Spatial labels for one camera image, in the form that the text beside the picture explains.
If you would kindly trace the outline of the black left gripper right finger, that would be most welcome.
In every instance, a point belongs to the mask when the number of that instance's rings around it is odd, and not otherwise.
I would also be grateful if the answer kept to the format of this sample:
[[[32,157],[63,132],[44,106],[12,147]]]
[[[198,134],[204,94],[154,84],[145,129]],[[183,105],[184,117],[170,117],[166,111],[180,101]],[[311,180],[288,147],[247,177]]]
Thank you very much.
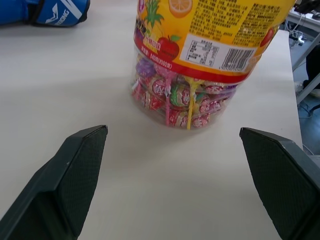
[[[254,186],[282,240],[320,240],[320,160],[294,141],[243,127]]]

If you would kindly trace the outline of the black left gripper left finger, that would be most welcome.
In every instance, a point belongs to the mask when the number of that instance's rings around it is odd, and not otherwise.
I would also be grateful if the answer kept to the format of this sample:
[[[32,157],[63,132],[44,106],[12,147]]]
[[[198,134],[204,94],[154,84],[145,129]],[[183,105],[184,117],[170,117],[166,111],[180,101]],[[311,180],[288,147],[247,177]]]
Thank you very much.
[[[0,220],[0,240],[78,240],[97,187],[106,125],[80,130],[35,172]]]

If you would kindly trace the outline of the clear lollipop jar yellow label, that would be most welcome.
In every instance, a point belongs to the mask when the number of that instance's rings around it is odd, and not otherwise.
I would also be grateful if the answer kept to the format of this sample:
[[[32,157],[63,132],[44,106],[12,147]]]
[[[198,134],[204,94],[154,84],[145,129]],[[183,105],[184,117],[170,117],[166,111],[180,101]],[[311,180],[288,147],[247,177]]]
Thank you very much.
[[[226,108],[296,0],[138,0],[132,96],[168,127]]]

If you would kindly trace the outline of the blue boxing glove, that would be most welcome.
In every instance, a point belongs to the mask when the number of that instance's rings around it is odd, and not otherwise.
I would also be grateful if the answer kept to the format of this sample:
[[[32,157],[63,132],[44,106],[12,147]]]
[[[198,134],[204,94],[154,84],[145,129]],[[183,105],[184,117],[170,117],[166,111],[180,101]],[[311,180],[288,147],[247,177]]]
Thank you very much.
[[[28,22],[33,0],[0,0],[0,26]]]
[[[73,27],[87,19],[91,0],[39,0],[29,4],[29,23],[35,26]]]

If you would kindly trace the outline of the grey metal desk frame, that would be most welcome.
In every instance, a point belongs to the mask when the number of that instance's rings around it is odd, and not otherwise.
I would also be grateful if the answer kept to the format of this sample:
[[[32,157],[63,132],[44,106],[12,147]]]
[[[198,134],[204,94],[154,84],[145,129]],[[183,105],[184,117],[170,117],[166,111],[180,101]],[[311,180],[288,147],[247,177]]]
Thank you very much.
[[[293,8],[285,19],[286,27],[289,22],[294,23],[297,27],[307,28],[317,33],[308,48],[292,63],[292,71],[295,71],[302,66],[302,62],[305,60],[308,76],[308,80],[302,84],[303,90],[296,96],[299,105],[313,90],[318,90],[318,94],[320,94],[320,19],[314,19],[310,12],[302,14]]]

